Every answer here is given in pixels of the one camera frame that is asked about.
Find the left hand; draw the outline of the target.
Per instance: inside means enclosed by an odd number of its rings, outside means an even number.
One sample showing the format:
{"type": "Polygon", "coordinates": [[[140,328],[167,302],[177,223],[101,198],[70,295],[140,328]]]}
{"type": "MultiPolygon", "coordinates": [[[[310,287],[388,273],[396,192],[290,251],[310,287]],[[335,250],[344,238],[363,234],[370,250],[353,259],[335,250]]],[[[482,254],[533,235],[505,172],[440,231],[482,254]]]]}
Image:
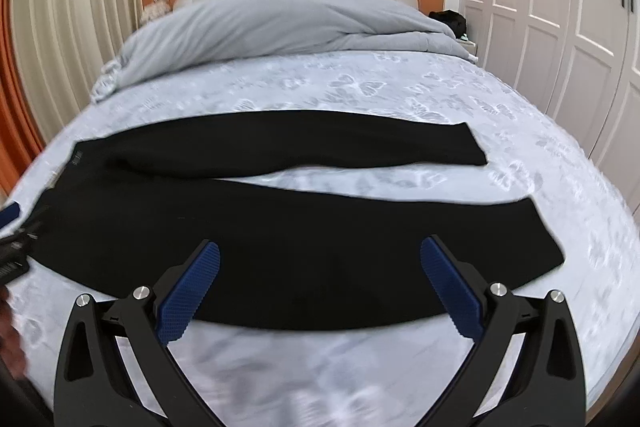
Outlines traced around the left hand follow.
{"type": "Polygon", "coordinates": [[[1,360],[14,379],[23,379],[26,376],[26,355],[21,345],[20,333],[14,327],[9,298],[8,288],[2,286],[0,295],[1,360]]]}

